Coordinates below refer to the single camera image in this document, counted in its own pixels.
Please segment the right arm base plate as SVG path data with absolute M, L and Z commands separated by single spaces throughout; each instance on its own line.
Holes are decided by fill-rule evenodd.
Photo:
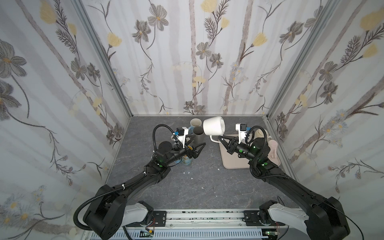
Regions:
M 269 215 L 261 211 L 244 211 L 243 221 L 246 223 L 247 227 L 254 226 L 269 226 L 271 221 L 269 220 Z

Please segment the light blue mug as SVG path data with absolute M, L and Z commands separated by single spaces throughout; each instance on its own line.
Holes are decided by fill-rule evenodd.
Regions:
M 202 121 L 198 118 L 194 118 L 190 120 L 189 134 L 192 134 L 194 128 L 200 127 L 201 125 L 202 125 Z

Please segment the beige plastic tray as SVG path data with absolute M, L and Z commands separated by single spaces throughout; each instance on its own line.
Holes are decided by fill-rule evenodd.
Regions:
M 224 148 L 224 146 L 220 143 L 220 152 L 222 156 L 222 162 L 226 169 L 248 169 L 249 168 L 249 160 L 247 159 L 241 159 L 238 157 L 236 153 L 233 153 L 230 155 L 227 150 Z M 279 157 L 276 159 L 269 159 L 272 163 L 276 164 L 277 166 L 281 165 L 281 161 Z

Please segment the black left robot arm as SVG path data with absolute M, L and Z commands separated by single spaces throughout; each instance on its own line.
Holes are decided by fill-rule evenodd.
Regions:
M 154 154 L 144 171 L 132 179 L 110 187 L 104 185 L 99 188 L 94 197 L 82 203 L 73 216 L 76 227 L 95 232 L 101 239 L 110 239 L 128 217 L 127 202 L 141 190 L 162 181 L 171 171 L 171 163 L 187 156 L 196 159 L 206 143 L 195 147 L 185 146 L 175 149 L 170 142 L 162 142 L 155 149 Z

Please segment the white mug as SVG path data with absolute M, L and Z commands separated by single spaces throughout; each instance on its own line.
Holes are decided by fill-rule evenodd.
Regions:
M 203 130 L 204 134 L 209 136 L 212 142 L 220 143 L 220 141 L 214 140 L 213 136 L 222 136 L 225 133 L 224 119 L 220 116 L 217 116 L 204 120 Z

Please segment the cream round mug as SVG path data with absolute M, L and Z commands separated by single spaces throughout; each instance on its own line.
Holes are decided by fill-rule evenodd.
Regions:
M 255 138 L 266 138 L 267 141 L 270 141 L 272 139 L 272 137 L 270 136 L 267 130 L 263 131 L 261 129 L 256 130 Z

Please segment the pink mug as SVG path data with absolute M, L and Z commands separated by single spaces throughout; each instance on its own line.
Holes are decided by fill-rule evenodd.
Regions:
M 276 159 L 278 157 L 277 150 L 278 150 L 278 142 L 275 140 L 269 140 L 268 141 L 268 146 L 270 148 L 269 152 L 269 159 Z

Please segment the dark grey mug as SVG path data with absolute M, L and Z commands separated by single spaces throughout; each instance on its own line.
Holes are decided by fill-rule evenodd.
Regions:
M 199 126 L 199 127 L 195 127 L 193 129 L 193 136 L 194 136 L 194 139 L 193 139 L 193 144 L 194 145 L 198 145 L 198 144 L 202 144 L 204 143 L 204 138 L 205 138 L 205 133 L 204 133 L 204 129 L 203 127 Z

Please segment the blue glass patterned mug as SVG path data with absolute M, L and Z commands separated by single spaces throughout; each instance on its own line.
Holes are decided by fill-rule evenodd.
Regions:
M 188 156 L 183 156 L 180 160 L 175 161 L 175 163 L 189 166 L 192 164 L 192 161 L 193 161 L 193 158 L 189 158 Z

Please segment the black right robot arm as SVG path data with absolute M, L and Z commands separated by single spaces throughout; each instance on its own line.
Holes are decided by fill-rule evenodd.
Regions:
M 309 190 L 285 174 L 269 159 L 271 149 L 264 138 L 256 138 L 251 144 L 232 136 L 219 136 L 218 140 L 229 154 L 249 161 L 253 177 L 279 189 L 302 210 L 301 214 L 290 214 L 278 202 L 268 201 L 259 208 L 260 223 L 284 223 L 306 233 L 312 240 L 342 240 L 350 234 L 341 203 Z

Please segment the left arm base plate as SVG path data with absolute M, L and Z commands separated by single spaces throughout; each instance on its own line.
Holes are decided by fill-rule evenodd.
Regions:
M 167 221 L 167 211 L 154 211 L 150 227 L 165 227 Z

